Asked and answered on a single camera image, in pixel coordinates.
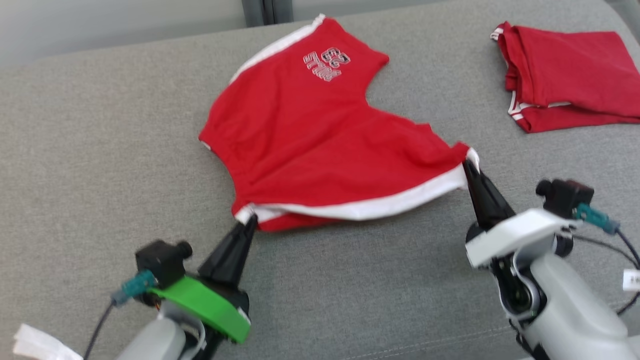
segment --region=white tag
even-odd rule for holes
[[[622,290],[624,291],[640,291],[640,270],[625,269],[622,275]]]
[[[13,337],[13,353],[37,360],[82,360],[82,356],[66,347],[60,340],[29,325],[22,324]]]

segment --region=white graphic print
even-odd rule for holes
[[[340,50],[335,47],[330,47],[327,51],[323,52],[321,58],[322,61],[314,51],[313,53],[305,55],[302,60],[307,64],[307,69],[325,81],[331,81],[337,76],[340,76],[342,72],[334,69],[351,61],[347,54],[340,52]]]
[[[347,54],[341,53],[340,50],[335,47],[331,47],[322,53],[322,60],[324,62],[329,63],[331,67],[337,69],[340,67],[340,64],[347,64],[351,61]]]

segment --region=white wall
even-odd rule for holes
[[[241,0],[0,0],[0,66],[243,27]]]
[[[351,15],[443,0],[292,0],[293,19],[310,20],[319,13],[327,16]]]

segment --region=white trim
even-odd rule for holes
[[[255,64],[259,63],[260,61],[263,61],[266,58],[269,58],[279,53],[280,51],[287,49],[288,47],[292,46],[296,42],[299,42],[305,37],[311,35],[317,29],[317,27],[320,26],[320,24],[322,24],[322,21],[324,21],[324,18],[325,18],[324,14],[320,14],[316,17],[313,23],[303,26],[300,29],[297,29],[291,34],[279,40],[276,40],[275,42],[269,44],[264,49],[260,50],[256,55],[253,55],[249,60],[247,60],[244,64],[242,64],[242,66],[240,66],[240,69],[236,71],[236,73],[231,78],[229,83],[230,84],[233,83],[237,79],[237,77],[240,76],[240,74],[242,74],[244,71],[254,66]]]
[[[504,33],[504,29],[502,28],[496,28],[495,30],[493,30],[493,33],[491,33],[491,38],[495,41],[498,41],[498,38],[500,37],[501,34]]]
[[[507,110],[507,112],[509,114],[519,113],[520,112],[520,108],[516,109],[517,106],[518,106],[518,104],[516,103],[516,92],[512,91],[511,92],[511,104],[509,105],[509,110]]]
[[[562,102],[552,102],[547,107],[548,108],[555,108],[556,106],[567,106],[567,105],[571,105],[571,103],[568,102],[568,101],[562,101]]]
[[[479,168],[479,157],[469,149],[467,158]],[[425,183],[397,194],[327,206],[305,206],[299,204],[248,204],[236,213],[236,219],[246,223],[252,214],[258,215],[259,222],[266,222],[286,213],[310,215],[314,217],[342,220],[370,220],[388,217],[425,204],[457,188],[467,186],[467,176],[462,164],[436,176]]]
[[[520,110],[526,109],[526,108],[530,108],[532,106],[535,106],[535,107],[539,108],[538,105],[527,104],[526,102],[519,102],[517,106],[520,108]]]

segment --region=green plastic part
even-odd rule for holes
[[[192,277],[185,276],[167,289],[151,288],[148,292],[172,301],[236,343],[244,343],[251,329],[244,312]]]

